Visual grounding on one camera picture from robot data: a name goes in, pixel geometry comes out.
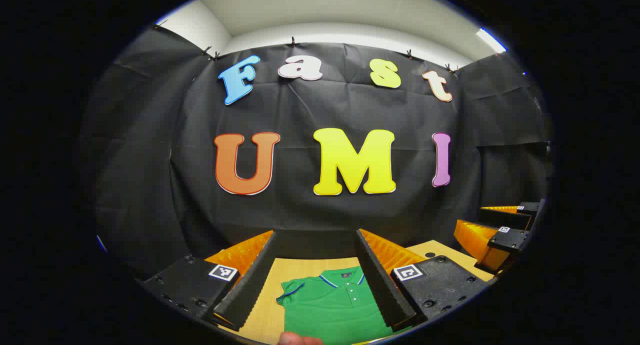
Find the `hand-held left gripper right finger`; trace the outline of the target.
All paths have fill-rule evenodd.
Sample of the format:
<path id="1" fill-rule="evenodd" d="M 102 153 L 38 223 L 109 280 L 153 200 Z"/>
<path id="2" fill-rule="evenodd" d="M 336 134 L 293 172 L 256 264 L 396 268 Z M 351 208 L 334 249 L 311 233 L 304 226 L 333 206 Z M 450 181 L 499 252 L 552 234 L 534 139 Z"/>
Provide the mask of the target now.
<path id="1" fill-rule="evenodd" d="M 441 320 L 494 285 L 445 254 L 430 258 L 365 229 L 355 252 L 386 326 L 393 331 Z"/>

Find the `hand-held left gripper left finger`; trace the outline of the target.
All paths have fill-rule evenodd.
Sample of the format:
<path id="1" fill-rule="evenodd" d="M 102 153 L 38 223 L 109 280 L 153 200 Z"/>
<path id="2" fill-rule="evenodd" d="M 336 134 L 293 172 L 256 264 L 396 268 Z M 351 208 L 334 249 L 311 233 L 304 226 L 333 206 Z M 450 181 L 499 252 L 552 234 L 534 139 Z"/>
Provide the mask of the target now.
<path id="1" fill-rule="evenodd" d="M 188 254 L 141 286 L 187 317 L 239 331 L 265 286 L 277 239 L 269 230 L 208 258 Z"/>

